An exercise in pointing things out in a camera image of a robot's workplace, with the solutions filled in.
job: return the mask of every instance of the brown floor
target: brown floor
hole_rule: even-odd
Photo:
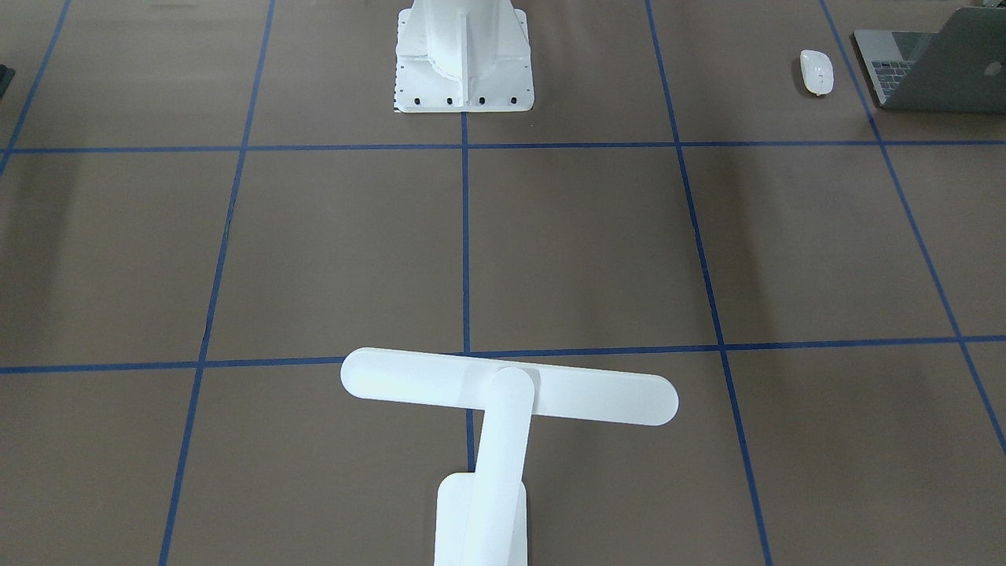
[[[1006,118],[850,40],[962,4],[521,0],[534,110],[460,117],[407,3],[0,3],[0,563],[432,564],[477,438],[364,346],[678,389],[534,419],[533,566],[1006,563]]]

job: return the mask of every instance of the gray laptop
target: gray laptop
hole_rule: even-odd
[[[1006,9],[960,8],[940,33],[853,35],[881,108],[1006,113]]]

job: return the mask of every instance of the white mouse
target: white mouse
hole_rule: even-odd
[[[821,51],[800,51],[800,72],[804,74],[807,89],[819,97],[827,95],[835,86],[835,69],[831,66],[831,59]]]

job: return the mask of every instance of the dark object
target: dark object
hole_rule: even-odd
[[[0,64],[0,99],[3,98],[3,93],[7,90],[7,85],[10,84],[10,79],[14,77],[14,69]]]

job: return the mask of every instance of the laptop keyboard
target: laptop keyboard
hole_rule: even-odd
[[[880,88],[885,97],[889,97],[897,88],[914,64],[915,61],[873,61],[873,71],[880,79]]]

